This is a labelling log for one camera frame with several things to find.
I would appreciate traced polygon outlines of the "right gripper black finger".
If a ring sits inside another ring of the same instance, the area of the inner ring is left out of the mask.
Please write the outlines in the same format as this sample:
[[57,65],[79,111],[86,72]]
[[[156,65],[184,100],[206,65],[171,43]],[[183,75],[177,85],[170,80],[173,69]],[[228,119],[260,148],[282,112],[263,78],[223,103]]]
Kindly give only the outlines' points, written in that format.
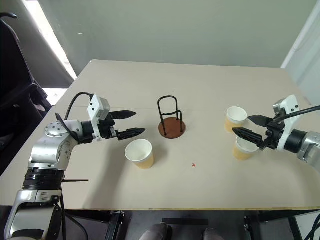
[[258,148],[265,148],[264,140],[260,134],[244,127],[233,127],[232,131],[239,138],[255,144]]
[[263,115],[251,115],[247,117],[251,122],[260,127],[266,128],[267,125],[271,122],[269,117]]

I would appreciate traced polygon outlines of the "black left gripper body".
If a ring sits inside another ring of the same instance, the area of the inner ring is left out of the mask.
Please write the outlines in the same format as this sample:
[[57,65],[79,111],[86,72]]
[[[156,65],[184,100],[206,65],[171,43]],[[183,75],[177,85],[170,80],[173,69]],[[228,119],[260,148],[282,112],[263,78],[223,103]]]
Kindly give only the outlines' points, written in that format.
[[118,132],[114,128],[116,119],[118,119],[117,113],[109,113],[104,120],[99,120],[98,128],[102,138],[112,139],[118,137]]

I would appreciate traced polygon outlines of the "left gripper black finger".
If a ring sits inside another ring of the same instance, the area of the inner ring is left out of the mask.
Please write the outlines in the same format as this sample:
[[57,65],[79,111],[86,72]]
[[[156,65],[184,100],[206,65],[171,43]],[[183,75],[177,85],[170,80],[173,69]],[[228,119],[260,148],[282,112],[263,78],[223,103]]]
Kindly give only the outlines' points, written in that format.
[[112,119],[114,120],[124,120],[135,116],[137,113],[131,110],[119,110],[112,111],[109,113]]
[[122,141],[122,140],[131,139],[136,136],[139,136],[145,131],[146,131],[145,128],[139,128],[139,127],[130,128],[125,131],[116,131],[116,137],[119,141]]

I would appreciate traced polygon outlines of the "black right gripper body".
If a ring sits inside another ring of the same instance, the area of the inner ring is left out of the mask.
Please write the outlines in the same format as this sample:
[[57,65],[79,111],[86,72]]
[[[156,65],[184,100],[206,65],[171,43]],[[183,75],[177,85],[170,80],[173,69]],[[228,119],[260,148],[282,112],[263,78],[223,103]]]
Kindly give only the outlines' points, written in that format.
[[265,117],[262,126],[266,127],[265,135],[267,138],[263,140],[259,149],[264,150],[265,148],[270,148],[275,150],[278,147],[279,140],[283,135],[285,123],[283,121],[275,122],[272,118]]

